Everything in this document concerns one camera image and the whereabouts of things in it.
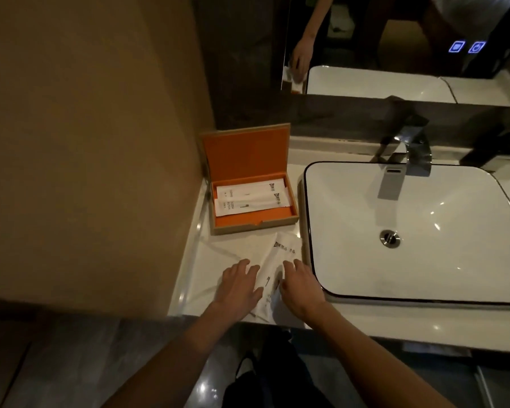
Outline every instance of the chrome faucet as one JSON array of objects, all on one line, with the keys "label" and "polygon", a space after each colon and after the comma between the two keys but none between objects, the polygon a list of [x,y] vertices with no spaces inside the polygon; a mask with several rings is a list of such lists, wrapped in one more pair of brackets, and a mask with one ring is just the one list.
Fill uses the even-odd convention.
[{"label": "chrome faucet", "polygon": [[[431,174],[432,153],[431,146],[428,143],[427,136],[423,133],[425,123],[409,124],[411,118],[408,118],[407,124],[402,126],[401,130],[394,137],[398,143],[404,143],[406,146],[406,175],[428,177]],[[388,159],[388,162],[398,162],[398,158],[403,158],[403,153],[394,152]]]}]

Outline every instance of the floor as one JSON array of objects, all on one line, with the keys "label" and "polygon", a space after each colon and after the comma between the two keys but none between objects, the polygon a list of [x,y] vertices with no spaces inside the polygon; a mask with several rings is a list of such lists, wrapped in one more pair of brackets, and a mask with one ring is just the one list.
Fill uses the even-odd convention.
[{"label": "floor", "polygon": [[[59,314],[32,343],[4,408],[100,407],[126,379],[193,321],[147,322]],[[236,324],[220,340],[189,398],[188,408],[220,407],[245,351],[261,349],[269,327]],[[314,383],[336,407],[364,407],[340,363],[315,333],[293,330],[293,344]],[[408,354],[384,342],[457,407],[483,407],[474,367],[461,358]]]}]

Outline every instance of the white ceramic basin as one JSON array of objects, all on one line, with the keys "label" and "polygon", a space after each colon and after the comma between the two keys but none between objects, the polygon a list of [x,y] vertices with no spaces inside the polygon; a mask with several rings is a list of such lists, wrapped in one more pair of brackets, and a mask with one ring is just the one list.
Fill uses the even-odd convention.
[{"label": "white ceramic basin", "polygon": [[[433,165],[430,177],[404,168],[306,167],[305,237],[323,288],[349,299],[510,305],[510,201],[498,182],[476,167]],[[382,181],[402,178],[397,200],[379,198]],[[385,246],[384,230],[400,245]]]}]

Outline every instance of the white paper packet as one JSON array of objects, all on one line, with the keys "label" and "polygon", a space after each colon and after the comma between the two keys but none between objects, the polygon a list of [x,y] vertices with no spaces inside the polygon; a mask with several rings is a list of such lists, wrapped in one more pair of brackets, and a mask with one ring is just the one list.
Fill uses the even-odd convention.
[{"label": "white paper packet", "polygon": [[272,248],[268,251],[257,274],[255,288],[263,287],[263,297],[252,310],[252,314],[272,321],[272,295],[279,287],[279,281],[284,278],[283,261],[292,262],[294,259],[302,260],[302,239],[296,235],[284,232],[276,233]]},{"label": "white paper packet", "polygon": [[215,201],[215,216],[234,215],[237,213],[265,211],[273,208],[283,208],[291,206],[288,192],[275,192],[271,198],[245,199],[245,200],[224,200]]},{"label": "white paper packet", "polygon": [[218,200],[246,200],[252,198],[272,197],[276,192],[286,189],[283,179],[267,180],[265,182],[253,182],[235,184],[231,186],[217,186]]}]

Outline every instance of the person's right hand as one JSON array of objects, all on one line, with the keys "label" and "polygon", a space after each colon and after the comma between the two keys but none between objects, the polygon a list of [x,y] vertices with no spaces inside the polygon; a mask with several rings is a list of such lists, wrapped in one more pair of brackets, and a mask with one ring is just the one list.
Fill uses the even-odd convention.
[{"label": "person's right hand", "polygon": [[279,289],[287,308],[297,318],[311,326],[320,305],[327,301],[312,270],[298,259],[294,262],[293,267],[291,262],[283,261],[285,280],[280,284]]}]

